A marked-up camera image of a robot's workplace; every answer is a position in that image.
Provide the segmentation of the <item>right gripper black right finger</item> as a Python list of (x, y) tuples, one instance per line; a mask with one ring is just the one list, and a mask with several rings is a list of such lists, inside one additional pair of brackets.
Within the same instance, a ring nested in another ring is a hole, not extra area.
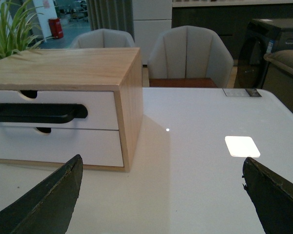
[(293, 234), (293, 183), (255, 159), (243, 164), (244, 190), (267, 234)]

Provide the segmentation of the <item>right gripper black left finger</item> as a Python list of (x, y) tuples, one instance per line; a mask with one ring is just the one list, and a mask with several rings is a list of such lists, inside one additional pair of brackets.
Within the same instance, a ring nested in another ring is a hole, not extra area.
[(83, 159), (75, 155), (0, 211), (0, 234), (64, 234), (79, 197)]

